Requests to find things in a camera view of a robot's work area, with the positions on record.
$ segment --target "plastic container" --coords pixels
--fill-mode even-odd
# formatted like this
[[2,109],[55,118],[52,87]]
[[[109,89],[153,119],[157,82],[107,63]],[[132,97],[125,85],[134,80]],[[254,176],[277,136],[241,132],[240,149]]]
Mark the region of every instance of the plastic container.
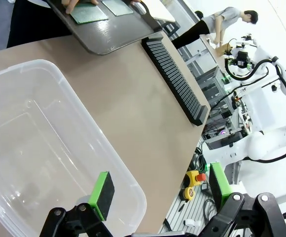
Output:
[[0,72],[0,222],[13,236],[39,236],[52,208],[71,210],[107,170],[115,194],[105,224],[129,235],[145,195],[60,70],[35,60]]

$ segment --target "black rack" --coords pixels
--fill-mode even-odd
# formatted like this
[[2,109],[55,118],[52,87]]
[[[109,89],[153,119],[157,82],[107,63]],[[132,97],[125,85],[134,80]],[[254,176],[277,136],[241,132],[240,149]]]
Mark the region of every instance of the black rack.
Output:
[[162,38],[145,38],[142,40],[142,46],[164,78],[190,122],[200,126],[205,121],[208,108],[200,104],[161,40]]

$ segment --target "bolt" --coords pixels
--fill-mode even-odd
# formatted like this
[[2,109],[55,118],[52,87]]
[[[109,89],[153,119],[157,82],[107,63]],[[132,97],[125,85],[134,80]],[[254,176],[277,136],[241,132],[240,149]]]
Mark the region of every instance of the bolt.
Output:
[[81,211],[84,211],[84,210],[86,210],[86,207],[85,207],[85,205],[82,205],[82,206],[80,206],[80,207],[79,207],[79,210],[81,210]]
[[235,195],[233,196],[233,199],[234,199],[235,201],[239,201],[239,200],[241,199],[241,196],[239,196],[238,194],[235,194]]
[[268,201],[268,197],[267,197],[266,195],[263,195],[263,196],[261,197],[261,200],[263,200],[263,201]]
[[54,214],[55,214],[56,216],[59,216],[61,213],[62,213],[61,210],[58,210],[58,209],[54,212]]

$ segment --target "black hair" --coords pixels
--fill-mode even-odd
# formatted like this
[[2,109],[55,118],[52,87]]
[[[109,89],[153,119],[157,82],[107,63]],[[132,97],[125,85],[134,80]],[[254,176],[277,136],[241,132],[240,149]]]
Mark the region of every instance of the black hair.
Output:
[[203,13],[201,11],[195,11],[194,13],[199,17],[199,19],[203,18]]
[[258,21],[258,13],[256,11],[253,11],[253,10],[249,10],[249,11],[244,11],[244,14],[249,14],[251,15],[251,18],[250,18],[250,22],[252,24],[256,24],[257,21]]

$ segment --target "workbench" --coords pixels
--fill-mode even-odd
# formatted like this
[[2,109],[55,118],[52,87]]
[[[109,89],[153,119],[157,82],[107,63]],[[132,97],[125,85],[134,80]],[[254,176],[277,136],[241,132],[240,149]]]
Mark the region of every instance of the workbench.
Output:
[[[194,76],[162,34],[199,102],[209,108]],[[0,51],[0,70],[35,59],[61,70],[143,189],[147,210],[137,231],[157,233],[204,126],[190,123],[140,42],[97,56],[73,36],[37,41]],[[1,224],[0,232],[6,236]]]

